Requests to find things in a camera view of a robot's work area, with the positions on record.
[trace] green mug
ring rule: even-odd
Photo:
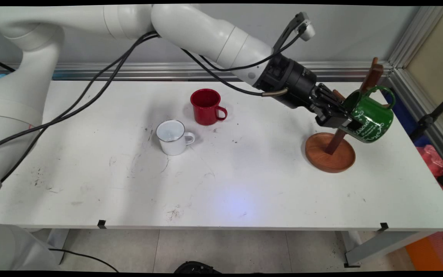
[[[385,90],[391,95],[392,102],[387,107],[370,98],[371,93],[377,90]],[[343,102],[343,106],[352,115],[353,120],[346,127],[339,128],[361,142],[367,144],[375,142],[391,126],[394,118],[392,107],[395,103],[396,98],[392,91],[383,86],[374,86],[365,94],[355,91]]]

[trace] floor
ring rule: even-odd
[[[42,229],[33,235],[45,241],[49,232]],[[360,235],[365,241],[374,232]],[[405,249],[361,268],[344,268],[345,246],[335,232],[73,229],[64,249],[95,256],[120,272],[171,273],[186,261],[202,262],[222,273],[415,270]],[[112,271],[72,254],[65,254],[60,268]]]

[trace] white mug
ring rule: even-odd
[[[169,156],[181,154],[186,149],[186,145],[192,144],[196,139],[193,133],[186,132],[184,124],[174,119],[163,121],[158,125],[157,137],[162,151]]]

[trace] red mug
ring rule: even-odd
[[[212,89],[196,90],[191,95],[191,104],[194,109],[194,119],[196,122],[207,126],[215,124],[218,120],[225,120],[227,112],[225,108],[218,106],[220,100],[220,94]],[[217,110],[224,112],[225,117],[218,117]]]

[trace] round wooden tray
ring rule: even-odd
[[[325,152],[327,145],[333,139],[333,133],[315,133],[305,142],[305,155],[318,169],[338,173],[347,170],[355,162],[355,150],[342,140],[333,155]]]

